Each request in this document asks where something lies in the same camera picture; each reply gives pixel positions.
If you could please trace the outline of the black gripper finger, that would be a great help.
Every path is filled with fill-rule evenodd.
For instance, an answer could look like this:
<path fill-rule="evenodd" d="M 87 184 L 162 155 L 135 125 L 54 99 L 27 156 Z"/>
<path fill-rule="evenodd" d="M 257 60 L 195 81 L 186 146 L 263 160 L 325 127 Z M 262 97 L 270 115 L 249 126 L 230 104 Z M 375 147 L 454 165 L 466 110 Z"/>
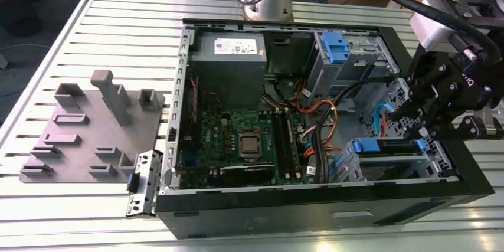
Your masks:
<path fill-rule="evenodd" d="M 419 118 L 422 123 L 431 123 L 445 116 L 457 93 L 451 75 L 453 65 L 445 53 L 423 53 L 413 58 L 407 100 L 393 113 L 394 121 Z"/>
<path fill-rule="evenodd" d="M 462 86 L 450 86 L 439 92 L 422 120 L 419 121 L 419 136 L 431 140 L 501 140 L 502 123 L 493 116 L 502 97 L 491 97 L 481 91 L 485 104 L 474 109 L 470 115 L 463 115 L 466 109 L 454 105 L 455 99 L 474 102 L 471 91 Z"/>

